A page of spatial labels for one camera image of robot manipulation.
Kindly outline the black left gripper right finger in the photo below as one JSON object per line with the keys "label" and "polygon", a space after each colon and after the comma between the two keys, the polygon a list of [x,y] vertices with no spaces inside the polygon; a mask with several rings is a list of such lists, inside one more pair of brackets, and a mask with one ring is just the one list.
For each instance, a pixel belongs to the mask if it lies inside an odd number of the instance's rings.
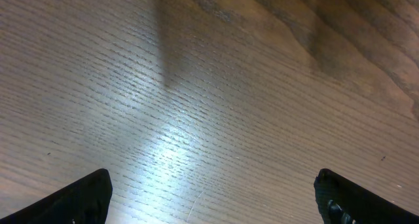
{"label": "black left gripper right finger", "polygon": [[417,223],[418,216],[362,188],[330,169],[314,182],[316,203],[324,223]]}

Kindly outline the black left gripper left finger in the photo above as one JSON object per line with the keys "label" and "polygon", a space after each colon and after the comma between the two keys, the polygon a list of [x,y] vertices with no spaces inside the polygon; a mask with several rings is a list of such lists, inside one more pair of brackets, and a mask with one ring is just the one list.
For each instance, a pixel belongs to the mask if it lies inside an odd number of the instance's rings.
{"label": "black left gripper left finger", "polygon": [[1,224],[105,224],[113,187],[100,168],[47,197],[1,219]]}

